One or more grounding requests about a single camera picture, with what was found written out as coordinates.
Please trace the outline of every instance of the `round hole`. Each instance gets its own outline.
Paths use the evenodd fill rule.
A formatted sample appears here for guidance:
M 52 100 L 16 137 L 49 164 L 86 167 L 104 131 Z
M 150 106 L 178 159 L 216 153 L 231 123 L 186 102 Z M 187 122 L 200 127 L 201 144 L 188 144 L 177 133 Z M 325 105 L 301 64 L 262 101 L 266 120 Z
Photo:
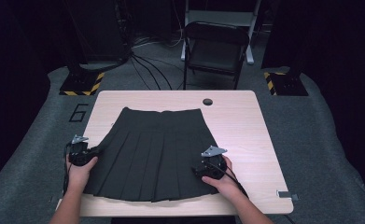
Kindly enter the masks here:
M 213 102 L 212 102 L 212 100 L 211 100 L 211 99 L 208 99 L 208 98 L 207 98 L 207 99 L 204 99 L 204 100 L 203 100 L 203 104 L 204 104 L 204 105 L 212 105 L 212 104 L 213 104 Z

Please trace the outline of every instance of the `chair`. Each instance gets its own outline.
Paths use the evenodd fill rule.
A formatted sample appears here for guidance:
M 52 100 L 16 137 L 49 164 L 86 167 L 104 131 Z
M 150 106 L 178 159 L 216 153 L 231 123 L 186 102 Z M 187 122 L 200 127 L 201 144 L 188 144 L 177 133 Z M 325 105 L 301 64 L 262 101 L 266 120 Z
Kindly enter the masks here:
M 183 90 L 186 89 L 187 70 L 199 70 L 234 77 L 237 89 L 241 68 L 246 57 L 249 36 L 240 27 L 194 21 L 185 29 L 185 68 Z

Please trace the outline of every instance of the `black pleated skirt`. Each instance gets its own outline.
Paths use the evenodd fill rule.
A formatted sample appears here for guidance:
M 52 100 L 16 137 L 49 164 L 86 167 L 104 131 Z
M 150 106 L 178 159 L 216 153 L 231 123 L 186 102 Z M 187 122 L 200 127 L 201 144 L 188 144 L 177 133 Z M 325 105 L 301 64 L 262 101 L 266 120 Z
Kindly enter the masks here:
M 179 200 L 216 193 L 195 176 L 201 153 L 216 141 L 200 109 L 138 111 L 123 108 L 98 146 L 87 194 L 132 202 Z

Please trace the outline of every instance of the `yellow and black tape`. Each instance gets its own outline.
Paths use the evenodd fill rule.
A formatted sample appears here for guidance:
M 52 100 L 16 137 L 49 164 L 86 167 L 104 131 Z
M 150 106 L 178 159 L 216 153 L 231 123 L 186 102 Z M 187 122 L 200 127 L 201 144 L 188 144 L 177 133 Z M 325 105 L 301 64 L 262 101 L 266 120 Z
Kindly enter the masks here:
M 100 88 L 100 84 L 103 80 L 104 74 L 105 73 L 101 73 L 98 75 L 90 91 L 60 91 L 60 95 L 94 95 L 97 92 L 98 88 Z
M 264 73 L 264 77 L 266 78 L 267 87 L 269 88 L 270 94 L 277 95 L 272 79 L 270 78 L 270 74 L 284 75 L 285 73 Z

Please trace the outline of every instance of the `human hand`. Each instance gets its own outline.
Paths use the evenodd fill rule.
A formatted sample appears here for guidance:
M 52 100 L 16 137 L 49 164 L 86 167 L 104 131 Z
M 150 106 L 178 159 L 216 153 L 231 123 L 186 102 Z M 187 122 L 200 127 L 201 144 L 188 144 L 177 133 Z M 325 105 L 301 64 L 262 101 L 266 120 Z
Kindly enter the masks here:
M 92 158 L 84 166 L 75 166 L 69 161 L 69 155 L 66 155 L 66 167 L 69 170 L 68 190 L 82 193 L 89 180 L 90 170 L 97 163 L 98 157 Z
M 222 157 L 225 160 L 226 165 L 229 167 L 229 169 L 226 170 L 226 173 L 233 176 L 234 178 L 236 178 L 236 176 L 232 172 L 231 160 L 224 155 L 222 155 Z M 225 197 L 229 201 L 231 201 L 233 198 L 241 196 L 241 194 L 243 194 L 241 192 L 241 190 L 238 189 L 237 184 L 227 175 L 224 175 L 219 180 L 208 177 L 208 176 L 203 176 L 202 181 L 206 184 L 209 184 L 209 185 L 217 188 L 219 193 L 221 195 L 223 195 L 223 197 Z

